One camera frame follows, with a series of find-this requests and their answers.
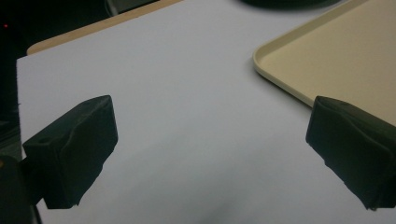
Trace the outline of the white mat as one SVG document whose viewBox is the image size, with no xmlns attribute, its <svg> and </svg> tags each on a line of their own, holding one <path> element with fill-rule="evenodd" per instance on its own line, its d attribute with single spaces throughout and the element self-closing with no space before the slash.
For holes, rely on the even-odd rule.
<svg viewBox="0 0 396 224">
<path fill-rule="evenodd" d="M 44 224 L 396 224 L 369 211 L 306 143 L 307 106 L 251 55 L 321 7 L 184 0 L 19 59 L 21 136 L 111 96 L 119 142 L 102 173 Z"/>
</svg>

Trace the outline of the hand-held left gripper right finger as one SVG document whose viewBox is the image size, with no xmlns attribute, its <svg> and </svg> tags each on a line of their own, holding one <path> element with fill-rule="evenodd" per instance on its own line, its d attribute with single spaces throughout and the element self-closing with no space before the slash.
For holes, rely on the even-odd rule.
<svg viewBox="0 0 396 224">
<path fill-rule="evenodd" d="M 396 127 L 349 103 L 315 99 L 305 141 L 371 210 L 396 207 Z"/>
</svg>

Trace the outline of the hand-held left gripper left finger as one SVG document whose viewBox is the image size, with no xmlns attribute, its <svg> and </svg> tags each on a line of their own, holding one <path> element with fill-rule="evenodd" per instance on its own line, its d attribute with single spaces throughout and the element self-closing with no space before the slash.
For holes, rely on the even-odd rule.
<svg viewBox="0 0 396 224">
<path fill-rule="evenodd" d="M 29 200 L 49 209 L 79 204 L 118 142 L 112 99 L 84 101 L 22 144 Z"/>
</svg>

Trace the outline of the beige plastic tray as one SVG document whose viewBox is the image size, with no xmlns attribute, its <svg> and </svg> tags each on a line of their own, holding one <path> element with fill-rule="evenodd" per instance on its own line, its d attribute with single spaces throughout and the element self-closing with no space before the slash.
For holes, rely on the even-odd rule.
<svg viewBox="0 0 396 224">
<path fill-rule="evenodd" d="M 327 96 L 396 126 L 396 0 L 349 0 L 257 48 L 253 61 L 307 105 Z"/>
</svg>

